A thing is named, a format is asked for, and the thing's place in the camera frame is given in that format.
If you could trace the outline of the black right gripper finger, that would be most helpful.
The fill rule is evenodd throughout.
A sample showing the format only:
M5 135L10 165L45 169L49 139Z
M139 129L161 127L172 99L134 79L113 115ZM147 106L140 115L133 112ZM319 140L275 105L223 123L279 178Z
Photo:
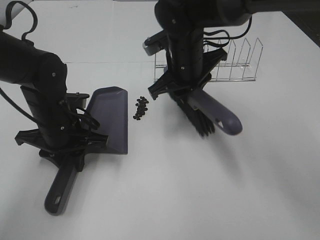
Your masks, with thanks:
M159 95L168 94L172 100L184 98L190 92L190 84L184 81L173 70L168 69L163 75L148 88L153 100Z
M203 65L197 87L203 88L211 79L211 71L220 61L226 61L228 57L227 52L223 48L208 51L203 54Z

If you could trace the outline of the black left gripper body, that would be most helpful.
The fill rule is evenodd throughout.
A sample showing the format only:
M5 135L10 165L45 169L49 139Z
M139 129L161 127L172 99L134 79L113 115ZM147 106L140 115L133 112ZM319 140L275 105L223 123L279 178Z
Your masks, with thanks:
M80 126L79 115L70 109L66 97L65 84L50 87L34 88L31 86L20 87L24 99L38 123L36 129L40 129L43 135L66 135L77 146L79 137L87 136Z

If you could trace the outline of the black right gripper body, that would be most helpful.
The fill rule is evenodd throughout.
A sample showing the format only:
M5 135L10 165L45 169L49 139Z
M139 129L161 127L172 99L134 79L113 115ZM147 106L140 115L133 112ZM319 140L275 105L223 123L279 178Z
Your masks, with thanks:
M167 29L168 70L178 83L195 83L203 71L204 29L196 27L189 32Z

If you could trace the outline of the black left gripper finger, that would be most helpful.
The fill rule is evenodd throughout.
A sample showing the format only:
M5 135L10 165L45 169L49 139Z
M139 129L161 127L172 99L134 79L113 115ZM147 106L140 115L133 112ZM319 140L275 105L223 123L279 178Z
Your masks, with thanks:
M19 146L27 144L40 149L39 156L58 168L63 164L64 157L75 151L72 142L65 134L45 135L38 128L19 131L14 140Z
M108 135L92 132L90 136L81 136L77 140L77 146L72 151L75 157L74 165L77 172L82 172L85 166L87 154L106 153L108 150Z

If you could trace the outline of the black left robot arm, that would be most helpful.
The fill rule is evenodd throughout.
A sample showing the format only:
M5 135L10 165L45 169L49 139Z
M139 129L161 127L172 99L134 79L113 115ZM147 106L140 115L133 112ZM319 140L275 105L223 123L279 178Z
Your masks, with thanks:
M42 157L58 167L70 162L80 172L85 154L93 147L104 147L108 137L96 133L101 124L85 108L89 94L67 92L67 73L67 65L56 54L1 32L0 79L20 86L31 113L6 94L3 97L37 125L19 131L16 143L38 148Z

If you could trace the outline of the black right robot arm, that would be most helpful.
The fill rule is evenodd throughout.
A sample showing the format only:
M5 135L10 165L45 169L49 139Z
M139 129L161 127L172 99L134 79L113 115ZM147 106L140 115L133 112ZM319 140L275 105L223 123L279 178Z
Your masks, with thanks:
M154 14L162 31L146 39L143 48L149 56L165 50L168 69L148 88L151 97L170 93L179 98L210 80L210 72L227 53L205 28L241 26L260 12L319 8L318 0L159 0Z

